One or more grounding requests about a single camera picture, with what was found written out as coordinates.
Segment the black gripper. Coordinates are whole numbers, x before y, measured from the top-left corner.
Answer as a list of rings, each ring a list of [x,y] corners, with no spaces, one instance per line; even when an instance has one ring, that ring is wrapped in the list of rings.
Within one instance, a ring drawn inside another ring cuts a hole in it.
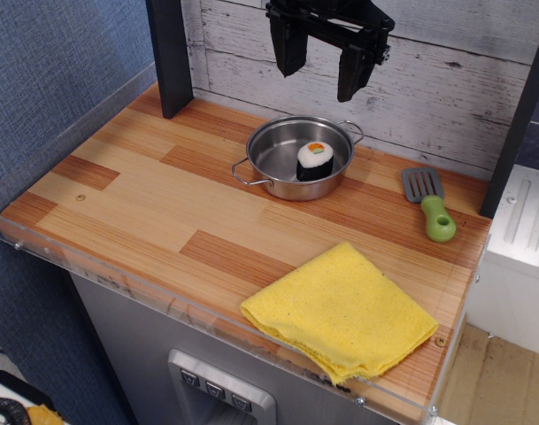
[[[387,40],[394,20],[371,1],[270,1],[276,64],[284,77],[301,69],[310,36],[344,48],[340,56],[337,100],[348,102],[368,83],[375,64],[389,57]],[[366,48],[351,43],[366,43]]]

